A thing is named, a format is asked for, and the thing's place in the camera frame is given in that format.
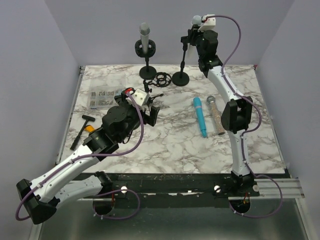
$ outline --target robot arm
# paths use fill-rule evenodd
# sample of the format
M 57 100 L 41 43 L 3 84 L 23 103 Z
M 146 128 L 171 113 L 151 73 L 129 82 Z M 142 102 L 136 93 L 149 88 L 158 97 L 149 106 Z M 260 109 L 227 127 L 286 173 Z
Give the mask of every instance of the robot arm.
M 150 115 L 147 115 L 146 104 L 149 98 L 149 94 L 140 89 L 127 88 L 115 97 L 118 106 L 108 110 L 102 118 L 102 126 L 91 132 L 83 145 L 47 173 L 31 181 L 22 179 L 17 183 L 20 199 L 34 224 L 43 223 L 67 202 L 112 191 L 112 182 L 104 172 L 96 172 L 82 181 L 68 183 L 106 157 L 95 154 L 112 154 L 119 148 L 118 144 L 123 143 L 140 126 L 137 108 L 144 124 L 156 124 L 160 108 L 151 106 Z
M 188 30 L 188 36 L 181 38 L 181 42 L 184 40 L 196 47 L 200 71 L 215 85 L 226 104 L 221 116 L 221 123 L 230 138 L 233 159 L 232 174 L 240 187 L 246 181 L 253 181 L 243 158 L 244 152 L 245 159 L 248 161 L 245 135 L 243 136 L 244 151 L 241 147 L 241 135 L 248 129 L 251 121 L 252 105 L 240 97 L 243 94 L 232 83 L 228 75 L 224 74 L 223 76 L 223 63 L 217 55 L 218 33 L 212 30 L 216 26 L 216 18 L 212 16 L 213 14 L 207 14 L 203 17 L 194 16 L 192 28 Z

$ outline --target red clip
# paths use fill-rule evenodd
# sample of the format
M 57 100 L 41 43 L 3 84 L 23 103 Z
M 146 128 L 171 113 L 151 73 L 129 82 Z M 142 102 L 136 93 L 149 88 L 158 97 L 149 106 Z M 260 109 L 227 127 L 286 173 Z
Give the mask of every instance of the red clip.
M 130 87 L 127 90 L 124 91 L 125 94 L 127 94 L 128 92 L 133 91 L 133 89 Z

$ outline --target gray microphone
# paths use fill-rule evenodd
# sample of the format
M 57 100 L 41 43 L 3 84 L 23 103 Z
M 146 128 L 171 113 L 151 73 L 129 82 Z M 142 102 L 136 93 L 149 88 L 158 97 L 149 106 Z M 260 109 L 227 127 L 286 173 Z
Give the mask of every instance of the gray microphone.
M 142 43 L 142 51 L 144 54 L 147 54 L 149 49 L 149 33 L 150 33 L 150 27 L 148 23 L 146 22 L 141 23 L 139 32 L 140 32 L 141 43 Z

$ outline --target microphone stand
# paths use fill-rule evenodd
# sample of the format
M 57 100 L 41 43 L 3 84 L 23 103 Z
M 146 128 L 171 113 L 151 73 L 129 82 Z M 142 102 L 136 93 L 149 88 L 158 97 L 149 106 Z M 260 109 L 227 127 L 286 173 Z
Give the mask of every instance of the microphone stand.
M 185 68 L 185 58 L 186 58 L 186 52 L 188 50 L 188 37 L 183 36 L 181 37 L 181 43 L 183 44 L 182 50 L 183 50 L 183 57 L 180 64 L 180 71 L 177 71 L 175 74 L 172 75 L 172 82 L 174 85 L 183 87 L 189 83 L 189 75 L 184 72 Z
M 140 69 L 139 75 L 144 80 L 152 80 L 157 75 L 157 70 L 153 66 L 149 66 L 149 58 L 151 58 L 156 52 L 156 44 L 154 41 L 149 40 L 148 51 L 144 54 L 142 49 L 141 39 L 136 41 L 134 45 L 135 53 L 140 58 L 144 58 L 145 66 Z

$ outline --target lavender wall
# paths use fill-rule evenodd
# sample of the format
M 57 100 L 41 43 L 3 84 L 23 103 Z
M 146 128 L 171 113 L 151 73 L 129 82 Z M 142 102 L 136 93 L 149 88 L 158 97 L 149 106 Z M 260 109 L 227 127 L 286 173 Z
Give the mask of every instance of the lavender wall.
M 54 166 L 79 70 L 43 0 L 1 0 L 0 33 L 0 239 L 23 240 L 16 183 Z
M 141 64 L 134 45 L 148 22 L 156 43 L 152 64 L 179 64 L 180 37 L 194 15 L 223 14 L 240 24 L 243 39 L 230 64 L 257 64 L 293 0 L 45 0 L 81 65 Z M 218 53 L 225 60 L 238 39 L 236 25 L 217 19 Z M 187 64 L 198 64 L 194 56 Z
M 295 0 L 257 69 L 284 160 L 301 181 L 316 227 L 320 226 L 319 9 L 318 0 Z

